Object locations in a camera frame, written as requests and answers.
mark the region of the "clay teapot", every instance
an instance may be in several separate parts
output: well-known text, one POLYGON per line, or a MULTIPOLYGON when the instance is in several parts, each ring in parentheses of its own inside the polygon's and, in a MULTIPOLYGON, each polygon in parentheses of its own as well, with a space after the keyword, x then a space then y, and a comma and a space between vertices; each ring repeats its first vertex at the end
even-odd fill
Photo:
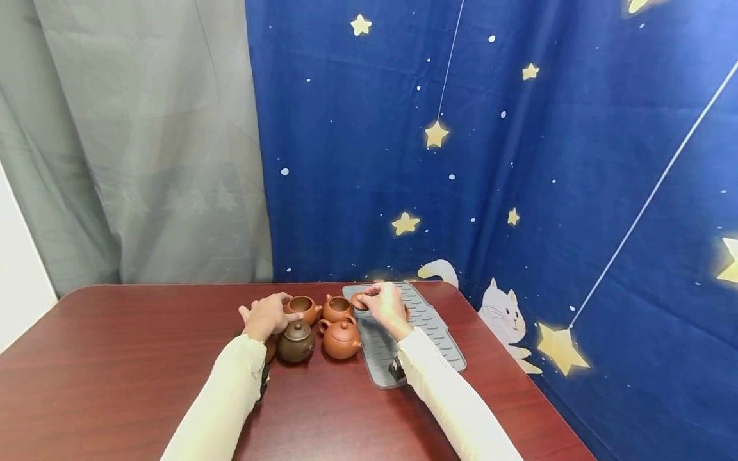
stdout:
POLYGON ((274 335, 269 335, 269 338, 266 339, 264 345, 266 346, 265 360, 266 363, 269 363, 275 357, 275 353, 277 352, 277 338, 274 335))
POLYGON ((330 323, 341 322, 346 317, 354 316, 354 307, 348 299, 340 296, 333 297, 330 294, 325 295, 325 304, 323 304, 323 318, 330 323))
POLYGON ((303 320, 287 325, 277 343, 277 355, 284 361, 298 363, 310 358, 315 348, 315 335, 303 320))
MULTIPOLYGON (((351 295, 351 306, 355 308, 357 311, 368 311, 369 308, 361 301, 359 301, 359 295, 363 294, 361 291, 357 291, 356 293, 351 295)), ((405 320, 408 322, 410 321, 410 309, 407 308, 407 305, 402 305, 405 308, 405 320)))
POLYGON ((318 328, 323 334, 323 349, 337 360, 353 357, 362 348, 359 329, 356 328, 356 320, 352 316, 336 323, 323 319, 318 322, 318 328))
POLYGON ((310 326, 313 326, 318 319, 318 314, 323 309, 321 305, 315 304, 315 301, 307 296, 295 296, 283 308, 285 313, 302 312, 303 322, 310 326))

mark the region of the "white sleeve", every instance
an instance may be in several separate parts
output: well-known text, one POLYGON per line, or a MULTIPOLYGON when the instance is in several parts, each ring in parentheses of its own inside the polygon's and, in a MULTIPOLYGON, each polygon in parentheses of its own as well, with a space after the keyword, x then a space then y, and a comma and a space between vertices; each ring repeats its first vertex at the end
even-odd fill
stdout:
POLYGON ((246 417, 259 400, 266 347, 234 338, 179 423, 162 461, 230 461, 246 417))
POLYGON ((523 461, 492 411, 419 328, 398 344, 407 383, 467 460, 523 461))

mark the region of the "gray curtain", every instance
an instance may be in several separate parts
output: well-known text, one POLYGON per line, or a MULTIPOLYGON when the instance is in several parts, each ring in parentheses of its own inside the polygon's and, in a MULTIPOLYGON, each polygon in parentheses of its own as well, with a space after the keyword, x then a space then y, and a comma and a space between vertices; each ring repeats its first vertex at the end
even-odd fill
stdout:
POLYGON ((243 0, 0 10, 0 162, 58 294, 271 279, 243 0))

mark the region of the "silicone mat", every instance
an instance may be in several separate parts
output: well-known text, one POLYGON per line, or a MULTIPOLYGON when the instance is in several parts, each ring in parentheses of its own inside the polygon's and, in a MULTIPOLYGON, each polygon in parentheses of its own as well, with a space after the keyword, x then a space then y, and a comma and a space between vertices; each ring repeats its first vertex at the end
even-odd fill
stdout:
MULTIPOLYGON (((441 355, 456 371, 466 369, 466 359, 449 334, 449 328, 444 323, 437 310, 428 304, 428 301, 407 282, 395 283, 402 292, 402 300, 410 311, 410 324, 421 328, 436 345, 441 355)), ((343 296, 351 298, 357 291, 364 291, 370 285, 349 285, 343 287, 343 296)), ((374 384, 380 389, 392 389, 404 386, 405 379, 395 381, 389 371, 389 366, 397 356, 397 343, 384 328, 374 320, 368 311, 356 311, 356 323, 363 343, 362 353, 364 362, 369 369, 374 384)))

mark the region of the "red-brown table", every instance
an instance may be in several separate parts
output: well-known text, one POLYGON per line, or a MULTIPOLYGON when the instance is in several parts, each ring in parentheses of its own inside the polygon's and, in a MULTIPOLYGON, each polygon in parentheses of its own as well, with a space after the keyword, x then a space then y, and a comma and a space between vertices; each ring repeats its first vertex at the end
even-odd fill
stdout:
MULTIPOLYGON (((414 285, 449 325, 468 364, 464 378, 525 460, 593 459, 456 288, 414 285)), ((0 356, 0 458, 157 460, 243 326, 239 305, 276 291, 325 299, 343 286, 97 285, 71 293, 0 356)), ((317 348, 304 365, 272 362, 234 459, 456 456, 410 387, 377 389, 361 354, 335 362, 317 348)))

